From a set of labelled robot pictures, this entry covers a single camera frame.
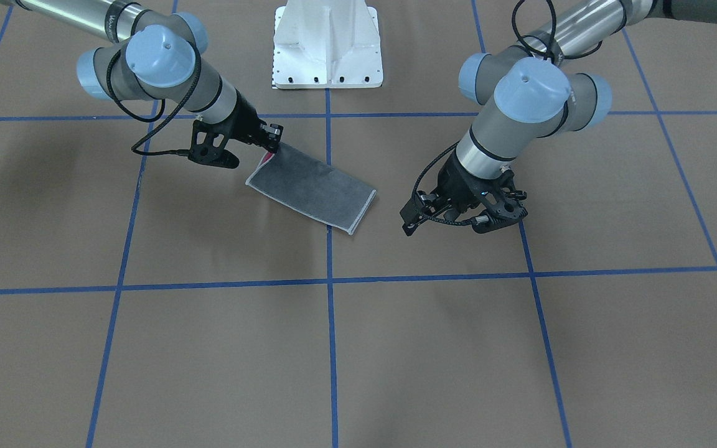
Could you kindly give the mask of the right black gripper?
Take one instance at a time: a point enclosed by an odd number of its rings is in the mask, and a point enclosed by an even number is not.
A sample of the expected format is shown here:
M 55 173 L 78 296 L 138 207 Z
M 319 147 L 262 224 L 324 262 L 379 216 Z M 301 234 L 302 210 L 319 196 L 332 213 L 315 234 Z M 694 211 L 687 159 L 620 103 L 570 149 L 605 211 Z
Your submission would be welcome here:
M 262 147 L 273 155 L 277 154 L 281 147 L 283 126 L 268 124 L 259 118 L 256 108 L 241 93 L 237 93 L 235 107 L 228 117 L 228 125 L 229 139 Z

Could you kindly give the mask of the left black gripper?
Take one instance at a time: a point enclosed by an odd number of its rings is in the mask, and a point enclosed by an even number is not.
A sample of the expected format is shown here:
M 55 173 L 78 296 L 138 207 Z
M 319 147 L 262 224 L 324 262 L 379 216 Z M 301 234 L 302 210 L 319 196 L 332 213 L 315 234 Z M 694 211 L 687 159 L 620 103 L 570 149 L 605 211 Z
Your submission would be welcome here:
M 476 233 L 515 226 L 528 215 L 523 203 L 527 193 L 505 187 L 507 181 L 507 171 L 498 171 L 494 179 L 472 175 L 453 151 L 438 173 L 434 194 L 415 191 L 401 208 L 401 229 L 410 237 L 424 222 L 437 218 L 438 210 L 444 215 L 463 215 L 480 205 L 484 211 L 471 218 Z

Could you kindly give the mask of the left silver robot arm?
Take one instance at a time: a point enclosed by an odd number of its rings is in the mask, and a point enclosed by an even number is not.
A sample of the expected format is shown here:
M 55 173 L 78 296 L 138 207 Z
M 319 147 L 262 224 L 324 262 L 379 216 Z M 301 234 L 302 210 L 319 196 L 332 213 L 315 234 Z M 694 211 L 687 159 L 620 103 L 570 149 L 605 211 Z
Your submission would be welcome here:
M 487 233 L 527 215 L 513 162 L 530 142 L 592 127 L 612 107 L 609 83 L 598 75 L 568 75 L 561 66 L 587 57 L 601 42 L 646 18 L 717 24 L 717 1 L 581 1 L 562 14 L 547 2 L 550 21 L 499 54 L 478 53 L 462 65 L 461 93 L 478 105 L 464 136 L 441 153 L 436 187 L 413 186 L 401 208 L 402 230 L 424 222 L 469 226 Z

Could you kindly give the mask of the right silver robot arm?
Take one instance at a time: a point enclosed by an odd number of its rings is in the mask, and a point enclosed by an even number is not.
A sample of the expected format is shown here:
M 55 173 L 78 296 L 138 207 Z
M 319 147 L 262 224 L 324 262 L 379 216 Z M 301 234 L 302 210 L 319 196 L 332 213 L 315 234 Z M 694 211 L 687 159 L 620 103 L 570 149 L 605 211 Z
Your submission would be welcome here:
M 159 100 L 149 118 L 153 133 L 177 113 L 196 119 L 187 149 L 173 151 L 189 161 L 233 169 L 239 160 L 225 147 L 236 139 L 275 153 L 283 127 L 257 116 L 253 105 L 203 59 L 209 37 L 188 12 L 165 15 L 136 1 L 11 1 L 9 5 L 105 38 L 109 47 L 83 54 L 77 77 L 90 96 L 112 100 L 124 113 L 127 100 Z

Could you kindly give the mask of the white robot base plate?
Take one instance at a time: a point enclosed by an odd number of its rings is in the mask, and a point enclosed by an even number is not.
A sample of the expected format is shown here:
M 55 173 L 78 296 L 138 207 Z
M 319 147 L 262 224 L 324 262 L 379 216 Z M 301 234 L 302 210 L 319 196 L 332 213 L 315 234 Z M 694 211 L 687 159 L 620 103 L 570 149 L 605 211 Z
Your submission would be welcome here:
M 288 1 L 275 10 L 275 89 L 379 88 L 378 11 L 364 1 Z

